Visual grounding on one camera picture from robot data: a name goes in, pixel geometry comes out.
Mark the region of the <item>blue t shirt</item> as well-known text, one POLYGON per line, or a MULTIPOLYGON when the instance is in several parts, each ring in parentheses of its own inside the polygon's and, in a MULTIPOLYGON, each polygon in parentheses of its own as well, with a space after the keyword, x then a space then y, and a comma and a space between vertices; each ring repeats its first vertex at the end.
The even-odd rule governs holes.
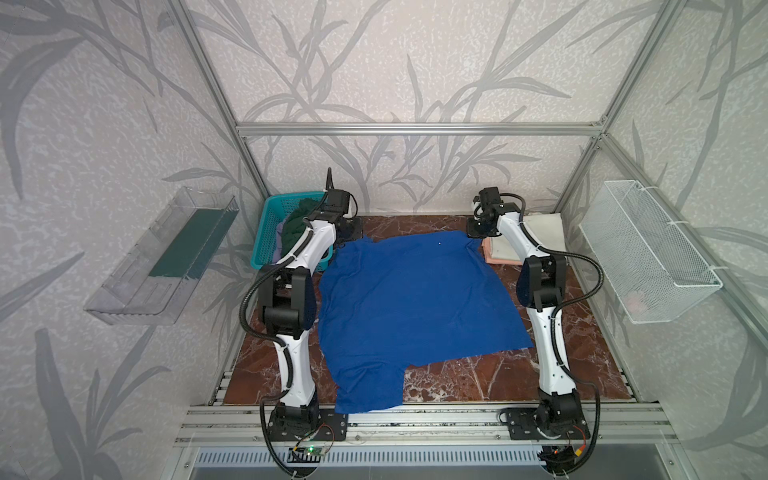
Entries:
POLYGON ((461 231, 346 244, 319 282, 319 345, 335 409, 403 402, 408 367, 532 347, 506 287, 461 231))

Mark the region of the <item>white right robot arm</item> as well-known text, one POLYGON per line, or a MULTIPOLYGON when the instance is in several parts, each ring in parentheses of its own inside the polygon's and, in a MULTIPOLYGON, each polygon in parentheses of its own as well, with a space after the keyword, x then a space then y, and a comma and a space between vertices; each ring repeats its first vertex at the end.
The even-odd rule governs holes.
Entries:
POLYGON ((565 252, 546 247, 529 230, 524 209, 521 196, 484 188, 473 199, 467 234, 479 239, 501 237, 522 261, 516 295, 533 326, 540 367, 539 404, 532 422, 540 435, 556 439, 581 426, 584 419, 562 325, 567 260, 565 252))

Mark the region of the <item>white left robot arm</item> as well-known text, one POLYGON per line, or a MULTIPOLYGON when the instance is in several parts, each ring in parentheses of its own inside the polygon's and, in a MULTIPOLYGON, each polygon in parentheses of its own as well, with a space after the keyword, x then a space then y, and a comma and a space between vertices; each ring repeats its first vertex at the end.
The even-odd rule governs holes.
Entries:
POLYGON ((357 201, 345 190, 326 188, 286 220, 281 232, 284 254, 258 288, 258 318, 277 340, 280 398, 266 423, 267 438, 289 440, 316 431, 321 423, 317 387, 312 378, 310 330, 317 315, 313 274, 338 241, 356 235, 357 201))

